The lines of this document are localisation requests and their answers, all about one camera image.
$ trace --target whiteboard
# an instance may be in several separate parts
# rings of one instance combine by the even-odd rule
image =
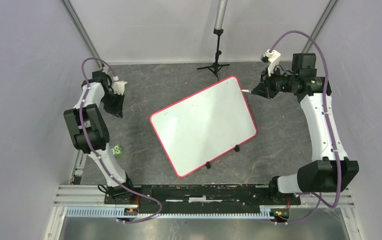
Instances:
[[[235,76],[155,112],[150,122],[181,178],[257,134]]]

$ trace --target tripod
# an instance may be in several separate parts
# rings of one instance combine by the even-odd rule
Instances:
[[[223,67],[230,65],[230,64],[219,64],[219,56],[222,54],[222,51],[219,50],[220,36],[223,33],[222,24],[223,24],[223,19],[225,17],[227,3],[228,3],[228,0],[219,0],[219,7],[217,8],[216,22],[214,23],[214,32],[213,32],[214,34],[217,35],[217,49],[216,49],[216,55],[214,58],[214,63],[210,66],[197,68],[197,70],[201,70],[201,69],[210,70],[216,76],[217,81],[219,81],[219,71]]]

